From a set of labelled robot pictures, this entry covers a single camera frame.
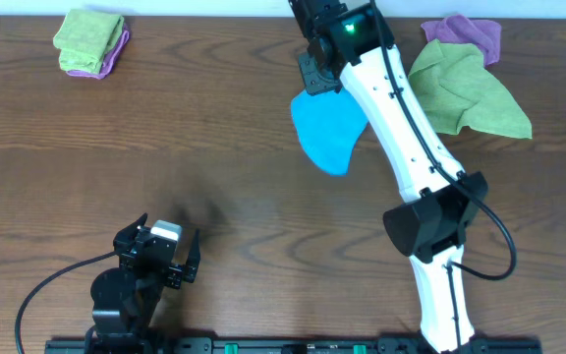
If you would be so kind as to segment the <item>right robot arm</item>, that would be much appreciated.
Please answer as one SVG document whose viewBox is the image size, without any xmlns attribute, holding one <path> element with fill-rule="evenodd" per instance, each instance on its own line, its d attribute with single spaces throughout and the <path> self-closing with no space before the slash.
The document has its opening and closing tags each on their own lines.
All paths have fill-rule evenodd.
<svg viewBox="0 0 566 354">
<path fill-rule="evenodd" d="M 291 103 L 303 150 L 324 172 L 343 175 L 361 132 L 374 131 L 402 198 L 382 222 L 413 268 L 422 337 L 435 353 L 465 352 L 475 330 L 462 258 L 467 227 L 487 191 L 484 178 L 467 174 L 433 131 L 375 5 L 291 0 L 290 6 L 308 44 L 298 59 L 304 89 Z"/>
</svg>

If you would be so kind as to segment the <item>blue microfiber cloth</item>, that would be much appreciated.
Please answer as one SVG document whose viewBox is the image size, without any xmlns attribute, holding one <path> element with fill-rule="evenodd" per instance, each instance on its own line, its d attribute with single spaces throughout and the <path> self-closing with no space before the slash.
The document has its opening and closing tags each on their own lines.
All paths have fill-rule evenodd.
<svg viewBox="0 0 566 354">
<path fill-rule="evenodd" d="M 354 147 L 368 124 L 363 109 L 345 89 L 292 99 L 291 117 L 307 157 L 323 172 L 348 173 Z"/>
</svg>

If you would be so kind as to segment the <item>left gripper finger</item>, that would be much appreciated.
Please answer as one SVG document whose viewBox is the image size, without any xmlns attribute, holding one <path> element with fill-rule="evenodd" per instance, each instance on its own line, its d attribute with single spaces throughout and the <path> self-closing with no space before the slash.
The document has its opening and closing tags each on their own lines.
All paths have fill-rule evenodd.
<svg viewBox="0 0 566 354">
<path fill-rule="evenodd" d="M 142 214 L 136 221 L 120 230 L 113 239 L 114 250 L 123 250 L 130 247 L 146 223 L 146 214 Z"/>
<path fill-rule="evenodd" d="M 199 267 L 199 230 L 195 231 L 187 260 L 184 264 L 183 280 L 194 282 L 198 274 Z"/>
</svg>

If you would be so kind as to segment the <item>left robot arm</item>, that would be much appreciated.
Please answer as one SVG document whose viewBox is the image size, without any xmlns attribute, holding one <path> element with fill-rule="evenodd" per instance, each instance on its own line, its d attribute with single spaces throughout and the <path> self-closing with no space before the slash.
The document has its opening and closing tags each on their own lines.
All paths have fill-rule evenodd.
<svg viewBox="0 0 566 354">
<path fill-rule="evenodd" d="M 147 215 L 120 230 L 113 239 L 119 265 L 91 284 L 93 300 L 84 353 L 160 353 L 163 340 L 149 329 L 166 288 L 180 289 L 196 280 L 200 263 L 199 231 L 193 231 L 187 259 L 174 262 L 183 228 L 158 220 L 145 225 Z"/>
</svg>

